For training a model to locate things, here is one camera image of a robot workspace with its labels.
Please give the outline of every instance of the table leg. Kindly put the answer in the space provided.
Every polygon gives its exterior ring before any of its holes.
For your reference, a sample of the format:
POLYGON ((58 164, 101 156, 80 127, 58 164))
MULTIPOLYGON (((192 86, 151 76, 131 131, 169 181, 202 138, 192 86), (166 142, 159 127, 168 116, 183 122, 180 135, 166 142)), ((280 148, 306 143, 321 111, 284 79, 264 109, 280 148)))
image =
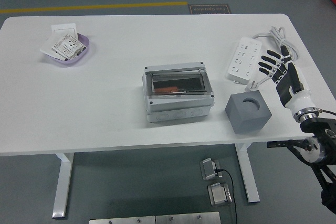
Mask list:
POLYGON ((256 186, 256 182, 254 180, 252 167, 250 163, 250 159, 248 158, 247 148, 251 145, 251 143, 238 143, 236 145, 236 151, 238 155, 240 170, 242 172, 245 191, 247 194, 248 202, 260 202, 258 189, 256 186))
POLYGON ((53 218, 62 218, 65 216, 65 210, 68 201, 68 191, 70 185, 71 169, 73 153, 56 153, 61 160, 61 167, 59 170, 59 177, 56 189, 53 218))

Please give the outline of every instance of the white card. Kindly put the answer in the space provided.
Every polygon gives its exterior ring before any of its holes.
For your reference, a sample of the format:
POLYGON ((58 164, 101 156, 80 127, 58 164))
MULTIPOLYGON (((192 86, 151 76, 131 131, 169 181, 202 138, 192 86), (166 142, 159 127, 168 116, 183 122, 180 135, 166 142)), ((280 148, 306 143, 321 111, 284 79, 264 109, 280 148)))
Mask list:
POLYGON ((51 26, 52 34, 57 35, 59 38, 64 35, 71 35, 73 38, 78 39, 77 29, 75 23, 70 24, 60 24, 60 25, 52 25, 51 26))

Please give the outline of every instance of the purple bowl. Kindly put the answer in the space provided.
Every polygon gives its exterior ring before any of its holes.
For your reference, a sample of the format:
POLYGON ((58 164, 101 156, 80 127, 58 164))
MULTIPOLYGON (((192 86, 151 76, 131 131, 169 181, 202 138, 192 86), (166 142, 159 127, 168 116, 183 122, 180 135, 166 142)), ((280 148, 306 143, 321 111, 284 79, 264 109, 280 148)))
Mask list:
POLYGON ((77 60, 79 60, 80 58, 83 57, 84 54, 86 54, 86 52, 88 51, 89 49, 89 44, 90 44, 90 41, 87 37, 85 37, 84 35, 82 34, 78 34, 78 40, 83 43, 85 46, 86 46, 86 49, 83 50, 83 52, 78 55, 75 59, 72 59, 72 60, 59 60, 59 59, 56 59, 54 57, 51 57, 49 56, 51 59, 59 62, 59 63, 62 63, 62 64, 71 64, 71 63, 75 63, 77 60))

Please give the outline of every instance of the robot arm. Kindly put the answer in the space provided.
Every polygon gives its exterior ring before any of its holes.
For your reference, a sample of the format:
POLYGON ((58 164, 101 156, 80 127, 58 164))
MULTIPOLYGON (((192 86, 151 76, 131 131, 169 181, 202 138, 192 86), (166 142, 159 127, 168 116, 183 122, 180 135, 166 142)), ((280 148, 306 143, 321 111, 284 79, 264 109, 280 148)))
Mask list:
POLYGON ((301 162, 310 166, 322 187, 322 204, 336 214, 336 175, 328 167, 336 164, 336 120, 318 118, 323 111, 310 99, 308 84, 291 61, 286 46, 281 47, 281 55, 270 50, 267 54, 269 56, 261 57, 265 62, 259 63, 259 71, 276 84, 282 105, 291 110, 301 130, 313 134, 304 140, 268 142, 267 147, 287 147, 301 162))

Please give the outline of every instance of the black cable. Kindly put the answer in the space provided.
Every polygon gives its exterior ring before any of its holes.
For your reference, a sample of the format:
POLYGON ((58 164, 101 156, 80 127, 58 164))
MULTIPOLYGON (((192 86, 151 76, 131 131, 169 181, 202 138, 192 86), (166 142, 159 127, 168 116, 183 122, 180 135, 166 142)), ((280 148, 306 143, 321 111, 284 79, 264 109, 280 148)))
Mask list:
POLYGON ((335 112, 332 112, 332 111, 329 111, 329 110, 321 110, 321 113, 322 113, 322 112, 329 113, 329 114, 332 114, 332 115, 335 115, 335 116, 336 116, 336 113, 335 113, 335 112))
POLYGON ((233 203, 235 204, 235 215, 236 215, 236 224, 238 223, 238 218, 237 218, 237 206, 236 206, 236 200, 235 200, 235 192, 234 192, 234 186, 233 186, 233 179, 231 177, 231 174, 225 170, 225 169, 215 169, 214 170, 215 173, 219 173, 219 172, 227 172, 228 175, 230 176, 231 179, 231 183, 232 183, 232 199, 233 199, 233 203))

